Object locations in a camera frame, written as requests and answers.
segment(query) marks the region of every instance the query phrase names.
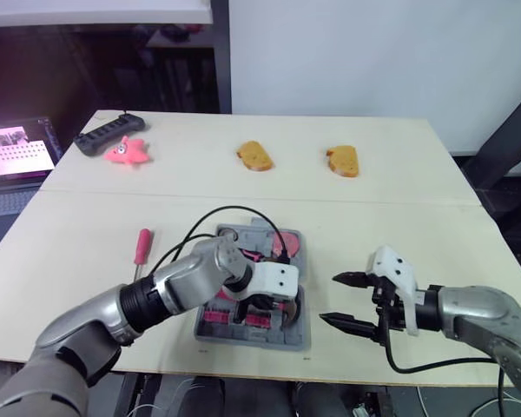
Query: floor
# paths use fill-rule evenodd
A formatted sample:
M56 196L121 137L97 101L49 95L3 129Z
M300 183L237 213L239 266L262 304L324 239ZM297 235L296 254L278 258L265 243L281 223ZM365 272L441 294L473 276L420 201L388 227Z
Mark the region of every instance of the floor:
M290 417L287 384L283 381L237 380L226 378L225 417ZM176 417L192 377L188 375L164 375L161 388L156 395L151 417ZM113 415L117 390L122 376L110 374L91 391L89 417ZM334 385L345 403L355 404L365 391L382 391L392 398L396 417L425 417L415 387L362 387ZM511 395L521 398L514 388L506 389ZM429 417L469 416L472 410L495 398L495 388L423 387L421 395ZM505 414L521 417L521 405L505 403ZM497 417L498 406L491 404L478 413L478 417Z

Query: bread slice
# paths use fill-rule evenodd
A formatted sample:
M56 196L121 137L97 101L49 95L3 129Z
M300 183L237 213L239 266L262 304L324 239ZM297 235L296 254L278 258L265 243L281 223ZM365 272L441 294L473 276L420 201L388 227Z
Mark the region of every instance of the bread slice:
M353 177L359 174L357 151L353 146L342 145L326 151L328 166L338 175Z
M246 142L237 150L237 156L252 171L266 171L273 167L273 162L261 144L256 141Z

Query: white wall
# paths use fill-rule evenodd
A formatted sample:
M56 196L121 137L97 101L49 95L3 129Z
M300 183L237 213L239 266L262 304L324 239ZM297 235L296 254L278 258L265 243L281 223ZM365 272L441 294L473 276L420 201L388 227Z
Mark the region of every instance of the white wall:
M427 118L474 153L521 102L521 0L230 0L233 112Z

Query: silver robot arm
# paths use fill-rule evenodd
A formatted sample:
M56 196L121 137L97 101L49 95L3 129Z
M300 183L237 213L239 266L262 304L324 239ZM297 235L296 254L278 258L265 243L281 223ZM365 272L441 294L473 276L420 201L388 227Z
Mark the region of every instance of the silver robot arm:
M270 273L272 262L265 263L256 268L230 238L213 238L153 275L71 309L44 329L25 367L0 390L0 417L84 416L89 387L114 366L122 346L168 317L204 304L222 287L238 301L251 295L293 300L298 269L277 264L278 274L287 272L281 286Z
M442 331L488 354L521 392L521 307L508 294L488 287L418 289L412 266L386 246L371 256L365 272L345 272L333 279L350 287L374 287L378 326L349 314L320 317L343 332L385 346L396 371L408 373L390 361L389 329L406 329L414 336L420 329Z

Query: gray tool case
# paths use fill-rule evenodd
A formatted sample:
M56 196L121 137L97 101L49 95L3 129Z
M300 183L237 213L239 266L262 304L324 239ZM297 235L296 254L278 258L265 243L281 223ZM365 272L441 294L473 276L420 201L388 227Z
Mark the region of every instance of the gray tool case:
M299 269L299 283L305 281L307 257L305 242L297 230L280 229L280 232L293 235L299 242L299 249L291 256L291 264ZM237 246L248 253L260 253L264 257L274 257L274 230L262 219L254 218L250 226L239 224L220 224L217 235L230 234ZM195 337L199 341L214 341L234 345L255 346L281 350L304 350L309 344L309 326L305 291L299 285L299 317L288 327L282 327L284 314L280 309L261 310L249 305L247 319L234 323L237 302L229 300L220 292L213 300L198 309L195 319Z

